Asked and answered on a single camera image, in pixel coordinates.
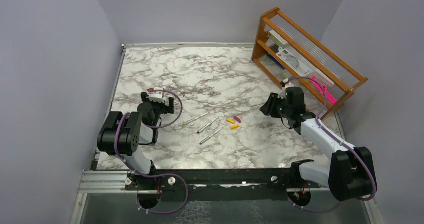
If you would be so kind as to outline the purple pen cap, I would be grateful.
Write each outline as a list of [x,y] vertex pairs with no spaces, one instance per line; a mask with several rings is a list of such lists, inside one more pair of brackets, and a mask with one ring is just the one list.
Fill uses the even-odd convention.
[[241,121],[241,119],[239,118],[239,117],[237,117],[237,116],[234,116],[234,119],[238,122],[238,123],[241,123],[242,121]]

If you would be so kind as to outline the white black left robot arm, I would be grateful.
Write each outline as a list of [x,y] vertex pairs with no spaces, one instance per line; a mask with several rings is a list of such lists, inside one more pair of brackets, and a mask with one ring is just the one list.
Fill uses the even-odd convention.
[[109,156],[118,157],[133,172],[145,189],[155,187],[157,175],[151,172],[153,161],[139,150],[140,145],[155,145],[162,128],[163,114],[174,114],[174,97],[166,98],[162,88],[154,87],[141,93],[142,103],[129,114],[110,111],[97,138],[97,148]]

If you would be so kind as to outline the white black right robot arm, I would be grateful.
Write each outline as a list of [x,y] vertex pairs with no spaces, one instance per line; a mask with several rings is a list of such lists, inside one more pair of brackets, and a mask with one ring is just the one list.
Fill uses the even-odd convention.
[[301,187],[312,181],[329,188],[338,201],[374,198],[378,184],[371,151],[348,143],[328,129],[307,111],[304,96],[302,88],[287,87],[280,93],[270,93],[260,108],[265,116],[287,120],[289,129],[315,144],[331,161],[328,167],[311,159],[292,163],[290,184]]

